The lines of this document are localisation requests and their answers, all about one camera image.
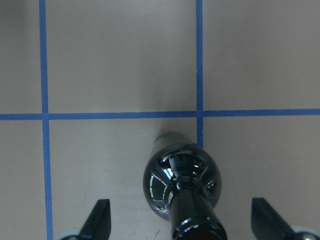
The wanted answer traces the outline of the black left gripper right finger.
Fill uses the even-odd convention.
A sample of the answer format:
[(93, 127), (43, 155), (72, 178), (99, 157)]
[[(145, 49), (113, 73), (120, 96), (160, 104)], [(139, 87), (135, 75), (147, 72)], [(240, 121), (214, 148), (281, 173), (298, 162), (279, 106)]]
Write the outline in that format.
[(251, 201), (251, 230), (257, 240), (293, 240), (295, 231), (262, 197)]

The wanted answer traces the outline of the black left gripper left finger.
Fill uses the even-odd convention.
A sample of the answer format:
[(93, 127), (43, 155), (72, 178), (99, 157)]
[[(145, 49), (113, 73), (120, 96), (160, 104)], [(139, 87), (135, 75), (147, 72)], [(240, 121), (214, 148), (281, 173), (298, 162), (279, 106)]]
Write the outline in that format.
[(82, 226), (80, 240), (108, 240), (111, 234), (111, 207), (109, 199), (99, 199)]

